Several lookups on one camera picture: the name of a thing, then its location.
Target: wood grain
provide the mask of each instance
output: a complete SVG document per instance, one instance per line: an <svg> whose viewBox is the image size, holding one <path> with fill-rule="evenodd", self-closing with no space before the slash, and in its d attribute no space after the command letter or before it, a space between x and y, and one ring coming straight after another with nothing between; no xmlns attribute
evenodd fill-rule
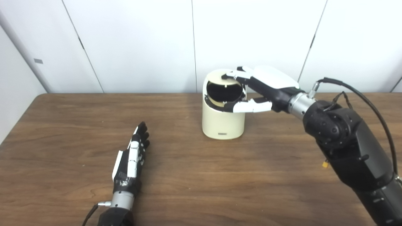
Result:
<svg viewBox="0 0 402 226"><path fill-rule="evenodd" d="M402 159L402 94L367 96ZM350 99L388 152L374 113ZM117 151L141 121L151 145L133 210L138 226L374 225L355 194L321 167L324 157L298 119L247 114L243 136L212 140L201 130L200 94L37 97L0 146L0 225L80 225L94 203L111 199Z"/></svg>

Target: white wall panel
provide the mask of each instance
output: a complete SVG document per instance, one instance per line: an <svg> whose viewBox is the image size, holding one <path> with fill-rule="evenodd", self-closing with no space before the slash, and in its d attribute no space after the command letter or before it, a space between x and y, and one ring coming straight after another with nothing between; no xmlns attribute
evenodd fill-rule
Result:
<svg viewBox="0 0 402 226"><path fill-rule="evenodd" d="M0 27L0 144L42 93L45 89Z"/></svg>
<svg viewBox="0 0 402 226"><path fill-rule="evenodd" d="M64 0L105 92L195 92L190 0Z"/></svg>
<svg viewBox="0 0 402 226"><path fill-rule="evenodd" d="M102 92L62 1L0 0L0 14L0 24L51 92Z"/></svg>
<svg viewBox="0 0 402 226"><path fill-rule="evenodd" d="M393 92L402 92L402 82L401 81L398 83L398 85L396 85Z"/></svg>
<svg viewBox="0 0 402 226"><path fill-rule="evenodd" d="M323 77L362 92L389 92L402 74L402 1L329 0L300 79ZM319 91L344 90L324 84Z"/></svg>
<svg viewBox="0 0 402 226"><path fill-rule="evenodd" d="M298 79L325 0L193 0L197 86L218 68L271 65Z"/></svg>

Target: robotic hand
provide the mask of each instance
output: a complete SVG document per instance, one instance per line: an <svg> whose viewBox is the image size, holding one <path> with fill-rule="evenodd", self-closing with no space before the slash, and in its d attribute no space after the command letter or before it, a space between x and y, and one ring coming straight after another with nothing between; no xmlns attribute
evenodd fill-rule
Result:
<svg viewBox="0 0 402 226"><path fill-rule="evenodd" d="M134 198L141 189L142 165L145 161L145 150L150 142L145 122L141 122L125 151L119 151L112 178L114 181L113 198L110 203L99 203L110 206L99 217L98 226L133 226L133 213L131 211Z"/></svg>
<svg viewBox="0 0 402 226"><path fill-rule="evenodd" d="M319 82L343 82L325 78L307 94L292 78L269 66L254 70L238 67L222 79L235 79L262 95L250 101L226 103L224 111L274 110L296 116L302 120L306 133L316 139L339 179L357 194L374 222L378 226L402 225L402 188L396 164L393 169L383 148L354 110L342 108L336 102L314 99Z"/></svg>

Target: white fingertip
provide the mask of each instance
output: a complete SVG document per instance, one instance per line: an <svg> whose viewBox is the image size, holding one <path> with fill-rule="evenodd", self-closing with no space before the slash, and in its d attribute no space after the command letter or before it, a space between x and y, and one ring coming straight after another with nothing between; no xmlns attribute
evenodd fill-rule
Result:
<svg viewBox="0 0 402 226"><path fill-rule="evenodd" d="M117 153L117 158L116 158L116 162L115 162L115 167L113 167L113 172L112 172L112 180L115 179L116 173L117 173L117 169L119 168L120 165L120 161L121 161L121 156L123 155L123 151L119 151Z"/></svg>
<svg viewBox="0 0 402 226"><path fill-rule="evenodd" d="M262 112L270 111L272 109L272 103L267 101L263 103L256 103L253 99L248 102L238 102L233 106L234 113L243 112Z"/></svg>

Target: black cable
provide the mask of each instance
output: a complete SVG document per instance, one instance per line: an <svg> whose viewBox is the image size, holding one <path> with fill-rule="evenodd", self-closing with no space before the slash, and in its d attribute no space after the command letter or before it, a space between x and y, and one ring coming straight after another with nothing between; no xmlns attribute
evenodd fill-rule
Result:
<svg viewBox="0 0 402 226"><path fill-rule="evenodd" d="M336 96L334 97L334 99L332 100L331 105L330 105L329 107L327 107L326 109L324 109L324 111L330 111L330 110L332 110L332 109L335 107L335 105L337 104L338 99L339 99L339 97L340 97L342 94L343 94L343 96L345 97L346 104L348 105L348 107L353 110L353 107L352 107L352 104L351 104L350 101L349 101L348 95L346 95L346 93L345 93L344 91L342 91L341 93L339 93L338 95L336 95Z"/></svg>
<svg viewBox="0 0 402 226"><path fill-rule="evenodd" d="M374 104L363 95L363 93L359 92L357 89L353 88L352 86L336 80L336 79L332 79L332 78L323 78L318 80L317 82L323 82L323 83L332 83L332 84L336 84L339 86L343 86L346 87L348 89L350 89L351 91L353 91L355 94L357 94L364 102L366 102L366 104L368 104L370 106L370 108L374 111L374 113L377 115L378 119L380 120L382 127L385 130L385 133L387 135L388 138L388 142L390 144L390 150L391 150L391 156L392 156L392 165L394 167L394 173L396 175L398 175L398 161L396 159L396 151L395 151L395 145L394 145L394 141L392 139L392 135L390 130L388 129L387 123L385 122L384 118L381 116L381 114L379 113L379 111L377 110L377 108L374 106Z"/></svg>
<svg viewBox="0 0 402 226"><path fill-rule="evenodd" d="M92 216L92 214L96 211L98 208L98 204L95 204L94 207L89 211L88 215L86 215L84 222L82 223L82 226L86 225L86 222L89 220L89 218Z"/></svg>

